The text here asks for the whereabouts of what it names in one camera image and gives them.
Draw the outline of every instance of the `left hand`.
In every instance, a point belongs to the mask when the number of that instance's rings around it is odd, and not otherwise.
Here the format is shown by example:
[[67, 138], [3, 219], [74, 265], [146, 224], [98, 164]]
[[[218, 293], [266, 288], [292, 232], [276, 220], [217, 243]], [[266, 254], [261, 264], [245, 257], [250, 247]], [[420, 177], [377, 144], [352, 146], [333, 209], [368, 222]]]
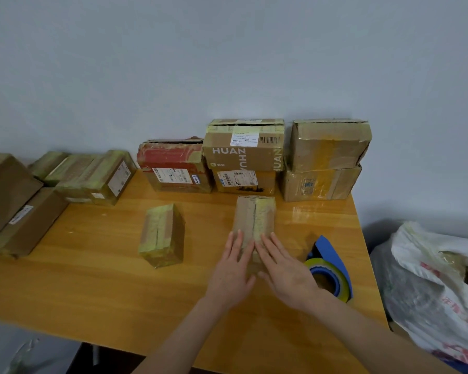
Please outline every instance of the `left hand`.
[[248, 244], [238, 261], [237, 258], [243, 244], [243, 232], [239, 230], [236, 241], [233, 240], [234, 234], [230, 232], [225, 243], [224, 253], [208, 282], [205, 295], [206, 299], [217, 305], [223, 312], [228, 311], [246, 298], [256, 281], [254, 275], [246, 281], [246, 268], [255, 242], [251, 241]]

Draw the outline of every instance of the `taped cardboard box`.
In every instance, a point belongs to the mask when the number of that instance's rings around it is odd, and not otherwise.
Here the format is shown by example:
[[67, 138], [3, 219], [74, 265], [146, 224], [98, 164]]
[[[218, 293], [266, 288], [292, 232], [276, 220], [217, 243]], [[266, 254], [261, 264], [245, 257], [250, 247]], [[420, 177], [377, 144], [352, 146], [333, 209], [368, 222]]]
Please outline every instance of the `taped cardboard box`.
[[142, 228], [139, 254], [154, 268], [181, 263], [185, 225], [173, 203], [149, 209]]
[[245, 195], [274, 195], [276, 172], [255, 170], [214, 170], [217, 190]]
[[15, 157], [0, 153], [0, 230], [42, 186]]
[[281, 193], [286, 202], [345, 199], [350, 194], [362, 167], [293, 172], [286, 169]]
[[[273, 197], [255, 195], [237, 197], [236, 214], [232, 230], [234, 231], [235, 238], [237, 237], [238, 230], [243, 232], [241, 249], [244, 250], [252, 239], [261, 241], [260, 235], [262, 233], [269, 236], [271, 232], [274, 232], [274, 217], [275, 199]], [[255, 250], [248, 265], [248, 272], [257, 273], [261, 270], [265, 270], [265, 265]]]
[[115, 205], [136, 171], [127, 151], [108, 150], [84, 182], [83, 190], [94, 204]]
[[68, 179], [61, 180], [56, 190], [69, 202], [74, 203], [93, 203], [90, 192], [84, 188], [87, 186], [87, 180], [99, 167], [104, 155], [93, 155], [92, 162], [85, 168], [79, 176], [70, 176]]
[[284, 120], [214, 119], [203, 152], [210, 169], [282, 171]]
[[212, 175], [203, 156], [203, 139], [144, 142], [139, 146], [137, 162], [156, 191], [212, 191]]
[[28, 255], [67, 206], [55, 189], [40, 189], [0, 231], [0, 255]]
[[28, 166], [29, 171], [35, 178], [43, 181], [51, 171], [57, 168], [57, 166], [69, 156], [66, 152], [49, 151], [40, 157], [37, 161]]
[[97, 155], [76, 153], [69, 155], [43, 180], [46, 186], [56, 187], [61, 181], [70, 181], [80, 176], [85, 169], [93, 162]]
[[354, 168], [371, 139], [369, 123], [360, 119], [297, 119], [288, 164], [293, 171]]

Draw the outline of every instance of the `plastic bag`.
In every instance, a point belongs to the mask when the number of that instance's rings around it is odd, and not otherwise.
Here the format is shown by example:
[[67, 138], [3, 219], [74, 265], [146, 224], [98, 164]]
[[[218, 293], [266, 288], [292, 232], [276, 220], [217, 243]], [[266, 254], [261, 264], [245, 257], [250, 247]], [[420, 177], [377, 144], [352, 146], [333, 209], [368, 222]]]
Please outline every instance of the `plastic bag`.
[[468, 285], [440, 252], [464, 256], [468, 239], [403, 224], [371, 253], [383, 305], [419, 347], [468, 364]]

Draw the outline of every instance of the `white wall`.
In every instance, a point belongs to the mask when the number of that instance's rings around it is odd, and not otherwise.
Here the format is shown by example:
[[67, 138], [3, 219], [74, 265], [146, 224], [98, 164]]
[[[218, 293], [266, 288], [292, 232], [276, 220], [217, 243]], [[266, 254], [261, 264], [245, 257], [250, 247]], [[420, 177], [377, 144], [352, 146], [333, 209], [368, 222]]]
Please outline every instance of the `white wall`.
[[222, 117], [368, 119], [368, 240], [468, 236], [468, 0], [0, 0], [0, 151], [135, 154]]

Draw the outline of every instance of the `right hand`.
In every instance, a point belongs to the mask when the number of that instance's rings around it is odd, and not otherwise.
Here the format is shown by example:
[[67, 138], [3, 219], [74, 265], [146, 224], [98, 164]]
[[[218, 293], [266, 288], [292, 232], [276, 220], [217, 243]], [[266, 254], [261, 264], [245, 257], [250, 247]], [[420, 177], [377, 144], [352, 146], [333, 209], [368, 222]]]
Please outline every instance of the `right hand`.
[[264, 234], [261, 238], [266, 249], [260, 242], [256, 242], [256, 251], [269, 274], [259, 272], [258, 276], [268, 283], [274, 294], [287, 306], [308, 312], [309, 303], [322, 291], [310, 270], [289, 255], [274, 232], [270, 234], [270, 239]]

